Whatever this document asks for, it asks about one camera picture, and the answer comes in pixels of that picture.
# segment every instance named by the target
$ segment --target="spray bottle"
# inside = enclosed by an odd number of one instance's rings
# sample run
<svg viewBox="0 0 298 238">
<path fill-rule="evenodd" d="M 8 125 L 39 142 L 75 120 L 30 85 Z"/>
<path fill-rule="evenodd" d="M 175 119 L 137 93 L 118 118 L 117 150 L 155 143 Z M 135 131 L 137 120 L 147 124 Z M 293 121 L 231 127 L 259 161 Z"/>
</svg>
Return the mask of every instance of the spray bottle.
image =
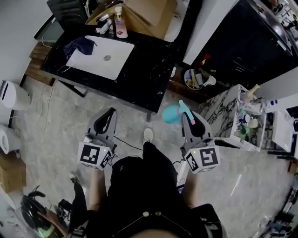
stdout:
<svg viewBox="0 0 298 238">
<path fill-rule="evenodd" d="M 181 120 L 181 117 L 185 112 L 187 113 L 191 124 L 194 125 L 196 122 L 195 122 L 194 116 L 190 112 L 190 109 L 186 106 L 186 104 L 182 100 L 179 101 L 179 105 L 180 106 L 178 105 L 168 106 L 163 111 L 163 114 L 162 114 L 163 121 L 168 124 L 178 122 Z"/>
</svg>

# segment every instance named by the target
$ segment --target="person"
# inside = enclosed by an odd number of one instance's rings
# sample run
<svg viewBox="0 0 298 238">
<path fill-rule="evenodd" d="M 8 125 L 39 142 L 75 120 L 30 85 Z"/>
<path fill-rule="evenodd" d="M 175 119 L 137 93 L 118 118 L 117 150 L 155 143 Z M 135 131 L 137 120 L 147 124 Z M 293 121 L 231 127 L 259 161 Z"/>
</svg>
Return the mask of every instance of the person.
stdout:
<svg viewBox="0 0 298 238">
<path fill-rule="evenodd" d="M 197 206 L 199 175 L 189 172 L 180 194 L 173 164 L 152 139 L 153 131 L 145 129 L 143 158 L 126 157 L 113 165 L 108 194 L 104 171 L 90 168 L 88 210 L 79 182 L 73 181 L 75 199 L 65 237 L 227 237 L 212 205 Z"/>
<path fill-rule="evenodd" d="M 282 25 L 283 25 L 285 30 L 290 30 L 292 27 L 298 26 L 298 18 L 295 14 L 293 14 L 293 19 L 294 20 L 289 22 L 289 24 L 287 26 L 284 26 L 284 22 L 282 22 Z"/>
<path fill-rule="evenodd" d="M 278 0 L 261 0 L 270 10 L 278 5 Z"/>
</svg>

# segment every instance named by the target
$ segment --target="fiducial marker cube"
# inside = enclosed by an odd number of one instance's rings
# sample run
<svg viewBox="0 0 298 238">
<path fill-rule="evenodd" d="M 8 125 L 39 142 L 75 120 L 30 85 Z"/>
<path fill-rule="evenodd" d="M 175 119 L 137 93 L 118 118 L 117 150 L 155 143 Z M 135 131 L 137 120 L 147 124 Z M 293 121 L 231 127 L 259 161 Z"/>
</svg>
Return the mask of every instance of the fiducial marker cube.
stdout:
<svg viewBox="0 0 298 238">
<path fill-rule="evenodd" d="M 79 143 L 78 162 L 86 167 L 104 170 L 112 155 L 109 147 L 85 142 Z"/>
<path fill-rule="evenodd" d="M 193 173 L 210 171 L 220 165 L 218 146 L 190 149 L 184 159 Z"/>
</svg>

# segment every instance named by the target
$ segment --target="floor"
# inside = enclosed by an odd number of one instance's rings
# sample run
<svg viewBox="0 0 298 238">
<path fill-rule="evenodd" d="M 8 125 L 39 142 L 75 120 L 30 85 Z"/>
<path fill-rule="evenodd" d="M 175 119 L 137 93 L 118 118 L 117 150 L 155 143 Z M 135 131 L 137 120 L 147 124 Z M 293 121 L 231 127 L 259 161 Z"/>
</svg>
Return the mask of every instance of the floor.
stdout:
<svg viewBox="0 0 298 238">
<path fill-rule="evenodd" d="M 47 205 L 55 205 L 62 198 L 73 200 L 74 192 L 68 175 L 78 167 L 88 186 L 88 170 L 77 165 L 77 150 L 89 119 L 99 110 L 107 107 L 117 110 L 116 135 L 133 146 L 141 148 L 144 128 L 153 128 L 154 144 L 174 162 L 181 160 L 181 126 L 165 124 L 161 113 L 167 106 L 177 104 L 179 99 L 183 99 L 192 110 L 198 107 L 198 104 L 167 91 L 158 114 L 147 123 L 146 114 L 142 112 L 93 93 L 88 93 L 83 99 L 58 81 L 49 87 L 27 78 L 24 88 L 32 96 L 33 103 L 25 114 L 15 114 L 21 116 L 14 118 L 13 122 L 21 136 L 21 157 L 27 165 L 24 193 L 40 185 L 40 190 L 47 195 L 48 200 L 43 200 Z M 141 156 L 140 151 L 114 140 L 119 158 Z M 221 165 L 201 174 L 199 203 L 211 203 L 215 207 L 230 238 L 252 237 L 259 225 L 274 216 L 283 205 L 292 181 L 292 176 L 287 173 L 288 164 L 265 152 L 220 148 L 220 154 Z M 105 174 L 108 189 L 110 166 Z M 237 181 L 238 186 L 231 194 Z"/>
</svg>

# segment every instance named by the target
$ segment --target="shoe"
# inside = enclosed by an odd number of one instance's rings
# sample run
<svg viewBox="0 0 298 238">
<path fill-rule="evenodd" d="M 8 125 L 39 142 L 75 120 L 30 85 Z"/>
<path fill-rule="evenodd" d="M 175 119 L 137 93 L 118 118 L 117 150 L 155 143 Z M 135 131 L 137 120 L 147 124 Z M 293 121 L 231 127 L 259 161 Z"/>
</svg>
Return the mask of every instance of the shoe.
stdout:
<svg viewBox="0 0 298 238">
<path fill-rule="evenodd" d="M 153 130 L 151 128 L 146 128 L 145 131 L 144 131 L 143 145 L 145 144 L 145 142 L 152 143 L 153 137 L 154 137 Z"/>
<path fill-rule="evenodd" d="M 81 184 L 75 172 L 73 171 L 69 174 L 69 179 L 73 182 L 73 184 L 76 184 L 76 183 Z"/>
</svg>

